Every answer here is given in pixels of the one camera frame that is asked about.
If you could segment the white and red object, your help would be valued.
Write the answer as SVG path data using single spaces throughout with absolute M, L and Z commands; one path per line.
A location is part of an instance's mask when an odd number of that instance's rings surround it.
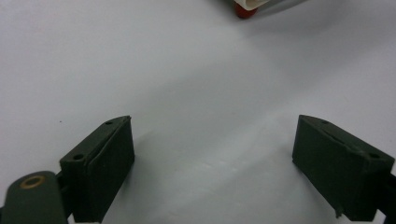
M 304 0 L 233 0 L 235 15 L 243 20 L 251 18 L 261 7 L 273 7 L 280 3 L 297 3 Z

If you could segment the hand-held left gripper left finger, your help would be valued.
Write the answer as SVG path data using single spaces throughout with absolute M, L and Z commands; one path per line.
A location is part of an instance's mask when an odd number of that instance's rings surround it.
M 60 159 L 76 222 L 102 222 L 134 163 L 131 118 L 108 120 Z

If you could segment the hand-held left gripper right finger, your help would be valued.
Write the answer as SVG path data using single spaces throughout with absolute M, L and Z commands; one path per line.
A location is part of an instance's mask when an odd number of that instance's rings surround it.
M 298 118 L 292 162 L 351 221 L 395 219 L 395 159 L 327 120 Z

